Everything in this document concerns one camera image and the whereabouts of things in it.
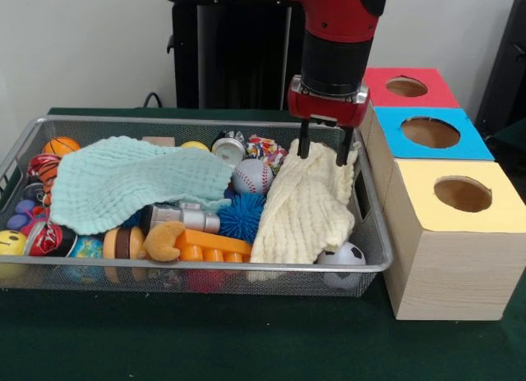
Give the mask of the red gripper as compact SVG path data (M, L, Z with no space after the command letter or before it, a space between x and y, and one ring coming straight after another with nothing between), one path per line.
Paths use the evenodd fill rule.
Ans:
M344 139L336 156L336 164L345 166L353 137L353 127L359 127L370 102L370 89L360 84L357 91L347 97L333 97L316 94L302 83L301 76L293 76L288 88L288 110L292 116L302 119L298 137L298 156L306 159L310 151L309 125L315 118L333 122L343 127Z

